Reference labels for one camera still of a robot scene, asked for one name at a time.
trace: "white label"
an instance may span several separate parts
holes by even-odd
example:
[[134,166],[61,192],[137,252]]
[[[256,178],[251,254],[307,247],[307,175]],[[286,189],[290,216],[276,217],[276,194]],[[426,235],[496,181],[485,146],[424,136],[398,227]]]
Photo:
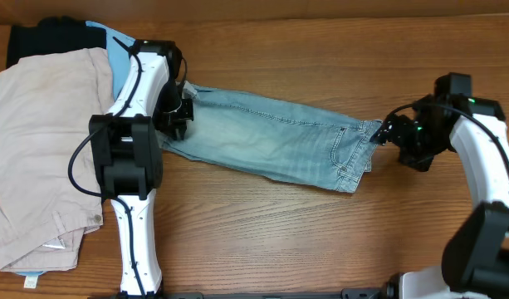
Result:
[[47,247],[47,248],[55,248],[55,249],[66,248],[66,246],[64,246],[64,241],[60,240],[59,238],[54,238],[50,241],[47,241],[42,246]]
[[25,277],[23,288],[37,288],[38,276]]

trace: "jeans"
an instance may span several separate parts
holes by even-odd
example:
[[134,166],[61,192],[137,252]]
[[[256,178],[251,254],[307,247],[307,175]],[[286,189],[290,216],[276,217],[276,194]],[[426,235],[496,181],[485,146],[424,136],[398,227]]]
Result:
[[[112,36],[128,46],[134,39],[98,23],[86,24],[106,30],[117,97],[130,61]],[[188,123],[185,140],[158,133],[164,150],[277,181],[350,193],[363,173],[370,171],[376,145],[369,139],[379,121],[189,83],[184,92],[193,97],[195,121]]]

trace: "wooden table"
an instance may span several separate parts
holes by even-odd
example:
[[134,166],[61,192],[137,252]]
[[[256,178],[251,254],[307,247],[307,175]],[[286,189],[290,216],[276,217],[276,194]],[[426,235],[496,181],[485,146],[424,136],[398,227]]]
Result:
[[[199,85],[363,120],[432,92],[450,71],[471,74],[474,95],[499,100],[509,126],[509,16],[109,25],[175,40]],[[0,27],[0,71],[8,32]],[[166,289],[339,291],[440,263],[471,210],[463,167],[448,152],[416,173],[397,157],[393,145],[379,148],[357,192],[340,194],[164,153],[154,216]],[[0,272],[0,297],[116,293],[119,237],[109,204],[104,214],[103,228],[82,243],[77,269],[47,273],[33,291]]]

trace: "folded beige clothing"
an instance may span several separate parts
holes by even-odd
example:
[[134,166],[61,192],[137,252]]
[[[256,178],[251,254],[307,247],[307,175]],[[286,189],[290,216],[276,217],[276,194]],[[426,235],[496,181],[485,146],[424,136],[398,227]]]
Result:
[[[113,102],[104,49],[30,56],[0,73],[1,271],[76,267],[83,233],[103,218],[100,199],[71,185],[68,161]],[[90,145],[73,174],[99,192]]]

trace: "garment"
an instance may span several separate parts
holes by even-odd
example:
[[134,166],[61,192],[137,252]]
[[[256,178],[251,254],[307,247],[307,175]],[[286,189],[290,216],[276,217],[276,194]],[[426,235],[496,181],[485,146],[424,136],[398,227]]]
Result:
[[87,27],[85,22],[70,17],[49,17],[41,20],[36,27],[12,26],[7,48],[7,68],[17,64],[22,57],[94,47],[105,49],[105,38],[104,29]]
[[122,48],[112,37],[116,37],[123,42],[126,46],[130,47],[135,43],[134,38],[127,37],[121,32],[117,32],[114,29],[110,29],[103,24],[98,22],[86,21],[86,25],[90,27],[98,27],[106,30],[106,50],[108,51],[108,62],[110,68],[112,68],[113,75],[113,95],[117,99],[118,95],[127,81],[130,69],[129,53]]
[[[100,199],[66,171],[91,115],[111,107],[111,81],[101,48],[25,57],[0,73],[1,271],[72,269],[83,234],[103,223]],[[99,192],[89,145],[73,174]]]
[[370,168],[380,121],[241,91],[187,83],[194,121],[185,140],[159,133],[164,150],[282,182],[354,192]]

